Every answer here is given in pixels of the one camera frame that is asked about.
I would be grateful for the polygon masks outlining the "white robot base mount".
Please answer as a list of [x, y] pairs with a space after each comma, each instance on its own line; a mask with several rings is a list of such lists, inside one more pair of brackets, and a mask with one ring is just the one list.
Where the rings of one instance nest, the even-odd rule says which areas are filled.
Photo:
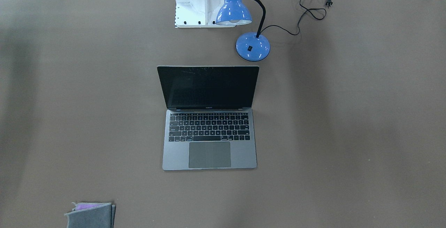
[[176, 0], [175, 27], [177, 28], [228, 28], [217, 25], [217, 13], [224, 0]]

